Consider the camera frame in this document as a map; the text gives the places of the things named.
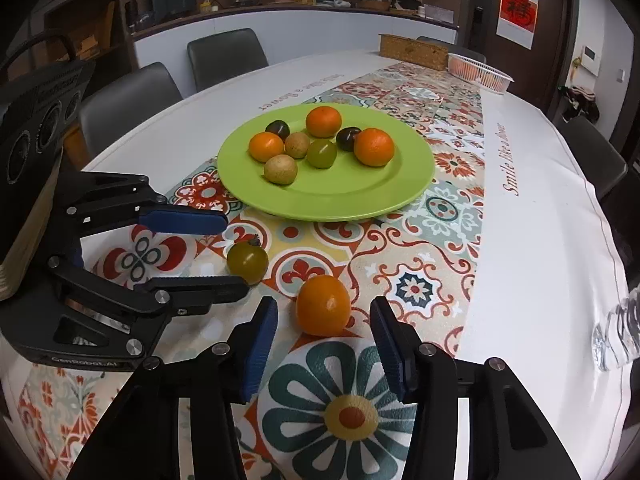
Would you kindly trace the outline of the large orange tomato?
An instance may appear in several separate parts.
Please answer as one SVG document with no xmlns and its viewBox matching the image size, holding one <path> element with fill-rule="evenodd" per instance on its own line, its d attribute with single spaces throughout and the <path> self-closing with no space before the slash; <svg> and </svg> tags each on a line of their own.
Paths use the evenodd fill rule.
<svg viewBox="0 0 640 480">
<path fill-rule="evenodd" d="M 274 156 L 285 153 L 285 145 L 280 136 L 264 131 L 256 133 L 250 138 L 247 145 L 248 154 L 252 159 L 264 164 Z"/>
</svg>

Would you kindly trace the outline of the tan longan fruit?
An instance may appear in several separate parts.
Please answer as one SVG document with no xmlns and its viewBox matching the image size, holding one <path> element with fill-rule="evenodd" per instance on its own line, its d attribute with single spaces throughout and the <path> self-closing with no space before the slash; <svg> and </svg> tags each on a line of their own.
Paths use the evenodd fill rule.
<svg viewBox="0 0 640 480">
<path fill-rule="evenodd" d="M 273 156 L 265 162 L 264 177 L 276 185 L 290 185 L 297 177 L 297 162 L 287 154 Z"/>
</svg>

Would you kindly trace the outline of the green tomato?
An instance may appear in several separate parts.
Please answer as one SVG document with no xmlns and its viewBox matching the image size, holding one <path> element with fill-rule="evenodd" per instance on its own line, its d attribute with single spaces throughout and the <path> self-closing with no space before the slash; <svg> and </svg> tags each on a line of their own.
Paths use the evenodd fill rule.
<svg viewBox="0 0 640 480">
<path fill-rule="evenodd" d="M 253 286 L 264 278 L 269 258 L 259 238 L 253 236 L 231 246 L 227 254 L 227 266 L 231 275 L 239 276 Z"/>
<path fill-rule="evenodd" d="M 329 139 L 318 139 L 311 142 L 306 161 L 317 169 L 329 169 L 333 166 L 337 155 L 337 147 Z"/>
</svg>

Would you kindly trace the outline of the dark plum fruit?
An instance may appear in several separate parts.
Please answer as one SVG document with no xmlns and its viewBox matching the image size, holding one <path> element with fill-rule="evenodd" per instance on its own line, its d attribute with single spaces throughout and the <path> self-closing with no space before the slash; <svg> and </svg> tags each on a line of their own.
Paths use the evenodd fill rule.
<svg viewBox="0 0 640 480">
<path fill-rule="evenodd" d="M 358 127 L 346 127 L 340 130 L 335 137 L 337 147 L 342 151 L 352 152 L 360 131 L 361 129 Z"/>
</svg>

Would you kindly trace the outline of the patterned table runner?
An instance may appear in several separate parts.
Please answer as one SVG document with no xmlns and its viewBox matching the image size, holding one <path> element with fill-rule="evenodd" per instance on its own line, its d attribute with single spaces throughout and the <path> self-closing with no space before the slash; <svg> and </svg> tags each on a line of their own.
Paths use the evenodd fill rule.
<svg viewBox="0 0 640 480">
<path fill-rule="evenodd" d="M 410 126 L 435 156 L 430 186 L 401 210 L 371 220 L 311 223 L 266 214 L 224 188 L 221 143 L 248 120 L 295 104 L 379 110 Z M 127 134 L 93 162 L 146 174 L 179 205 L 224 212 L 217 236 L 178 237 L 141 226 L 116 232 L 89 257 L 93 272 L 130 287 L 169 274 L 224 273 L 232 245 L 257 236 L 268 254 L 262 281 L 240 304 L 178 318 L 158 350 L 193 358 L 277 300 L 279 333 L 262 391 L 235 409 L 242 462 L 253 479 L 397 479 L 409 451 L 414 408 L 383 375 L 369 304 L 385 296 L 402 322 L 456 352 L 471 302 L 484 217 L 483 107 L 477 88 L 444 72 L 344 53 L 301 58 L 191 96 Z M 297 325 L 299 289 L 313 276 L 345 286 L 352 312 L 334 337 Z"/>
</svg>

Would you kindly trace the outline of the dark purple plum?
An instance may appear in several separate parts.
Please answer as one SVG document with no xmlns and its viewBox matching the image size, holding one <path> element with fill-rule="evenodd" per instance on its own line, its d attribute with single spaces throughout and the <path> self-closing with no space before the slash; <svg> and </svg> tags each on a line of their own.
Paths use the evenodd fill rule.
<svg viewBox="0 0 640 480">
<path fill-rule="evenodd" d="M 290 135 L 291 130 L 284 120 L 276 119 L 267 125 L 267 127 L 265 128 L 265 132 L 273 133 L 282 141 L 285 141 L 286 138 Z"/>
</svg>

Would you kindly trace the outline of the tan longan on plate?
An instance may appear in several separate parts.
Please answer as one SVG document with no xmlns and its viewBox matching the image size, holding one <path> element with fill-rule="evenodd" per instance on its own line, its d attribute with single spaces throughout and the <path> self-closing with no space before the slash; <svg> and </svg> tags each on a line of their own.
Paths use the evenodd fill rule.
<svg viewBox="0 0 640 480">
<path fill-rule="evenodd" d="M 290 133 L 285 141 L 285 153 L 294 159 L 304 159 L 310 145 L 309 136 L 304 132 Z"/>
</svg>

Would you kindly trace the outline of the white tablecloth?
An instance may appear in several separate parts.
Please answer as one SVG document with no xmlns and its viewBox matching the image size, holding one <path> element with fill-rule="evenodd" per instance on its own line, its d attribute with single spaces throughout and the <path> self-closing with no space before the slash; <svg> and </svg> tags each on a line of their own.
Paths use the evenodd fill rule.
<svg viewBox="0 0 640 480">
<path fill-rule="evenodd" d="M 439 347 L 465 361 L 506 361 L 578 474 L 602 479 L 620 445 L 630 371 L 599 370 L 591 334 L 626 295 L 623 263 L 596 191 L 558 130 L 515 96 L 478 91 L 480 258 L 457 351 Z"/>
</svg>

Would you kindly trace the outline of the green round plate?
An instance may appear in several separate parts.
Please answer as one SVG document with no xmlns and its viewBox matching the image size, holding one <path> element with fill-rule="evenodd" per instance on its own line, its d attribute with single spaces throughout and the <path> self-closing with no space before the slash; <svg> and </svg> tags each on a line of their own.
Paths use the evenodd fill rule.
<svg viewBox="0 0 640 480">
<path fill-rule="evenodd" d="M 352 130 L 346 146 L 309 133 L 314 104 L 272 110 L 224 140 L 217 156 L 221 183 L 247 206 L 313 222 L 382 216 L 426 191 L 436 164 L 419 133 L 379 110 L 332 107 Z"/>
</svg>

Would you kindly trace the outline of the orange tangerine left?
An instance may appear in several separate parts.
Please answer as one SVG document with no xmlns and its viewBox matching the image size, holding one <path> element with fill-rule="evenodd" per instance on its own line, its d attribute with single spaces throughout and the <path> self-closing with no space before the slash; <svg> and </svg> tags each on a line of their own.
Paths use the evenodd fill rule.
<svg viewBox="0 0 640 480">
<path fill-rule="evenodd" d="M 342 128 L 342 115 L 332 106 L 317 106 L 306 116 L 307 133 L 318 139 L 333 138 Z"/>
</svg>

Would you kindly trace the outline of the orange tangerine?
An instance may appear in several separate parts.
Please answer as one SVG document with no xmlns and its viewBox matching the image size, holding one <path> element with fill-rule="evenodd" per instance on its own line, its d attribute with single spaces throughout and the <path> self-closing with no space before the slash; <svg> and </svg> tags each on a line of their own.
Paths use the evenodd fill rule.
<svg viewBox="0 0 640 480">
<path fill-rule="evenodd" d="M 317 106 L 306 116 L 307 133 L 318 139 L 333 138 L 342 128 L 342 115 L 332 106 Z"/>
<path fill-rule="evenodd" d="M 363 129 L 355 136 L 354 155 L 363 165 L 384 167 L 395 155 L 395 143 L 392 137 L 381 129 Z"/>
</svg>

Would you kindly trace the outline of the clear water bottle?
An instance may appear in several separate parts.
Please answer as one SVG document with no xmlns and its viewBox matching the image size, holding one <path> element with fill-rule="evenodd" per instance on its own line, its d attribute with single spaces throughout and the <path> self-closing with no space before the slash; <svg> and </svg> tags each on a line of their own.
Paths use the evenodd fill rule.
<svg viewBox="0 0 640 480">
<path fill-rule="evenodd" d="M 602 372 L 639 359 L 639 286 L 597 322 L 591 337 L 594 362 Z"/>
</svg>

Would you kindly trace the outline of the grey chair far end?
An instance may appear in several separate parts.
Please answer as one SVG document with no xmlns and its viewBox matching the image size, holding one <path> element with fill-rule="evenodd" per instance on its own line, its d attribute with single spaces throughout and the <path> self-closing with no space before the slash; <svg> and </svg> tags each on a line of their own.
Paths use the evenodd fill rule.
<svg viewBox="0 0 640 480">
<path fill-rule="evenodd" d="M 473 60 L 481 63 L 486 62 L 486 56 L 484 54 L 481 54 L 480 52 L 475 52 L 465 47 L 457 46 L 456 44 L 448 44 L 448 42 L 439 41 L 437 39 L 430 38 L 427 36 L 419 36 L 418 40 L 428 42 L 429 44 L 437 44 L 439 47 L 446 48 L 450 53 L 463 55 L 466 58 L 472 58 Z"/>
</svg>

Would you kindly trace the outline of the dark brown door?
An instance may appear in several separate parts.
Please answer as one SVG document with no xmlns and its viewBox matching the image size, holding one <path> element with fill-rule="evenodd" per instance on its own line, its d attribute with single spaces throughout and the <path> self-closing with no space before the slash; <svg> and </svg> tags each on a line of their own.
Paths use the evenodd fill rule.
<svg viewBox="0 0 640 480">
<path fill-rule="evenodd" d="M 579 0 L 463 0 L 458 43 L 512 78 L 509 91 L 552 116 L 560 102 Z"/>
</svg>

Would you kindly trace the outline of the red and white door poster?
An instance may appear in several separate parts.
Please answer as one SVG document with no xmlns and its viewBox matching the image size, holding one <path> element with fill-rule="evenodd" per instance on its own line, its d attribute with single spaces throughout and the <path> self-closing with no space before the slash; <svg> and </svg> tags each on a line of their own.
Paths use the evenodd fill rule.
<svg viewBox="0 0 640 480">
<path fill-rule="evenodd" d="M 520 47 L 533 47 L 539 0 L 500 0 L 496 35 Z"/>
</svg>

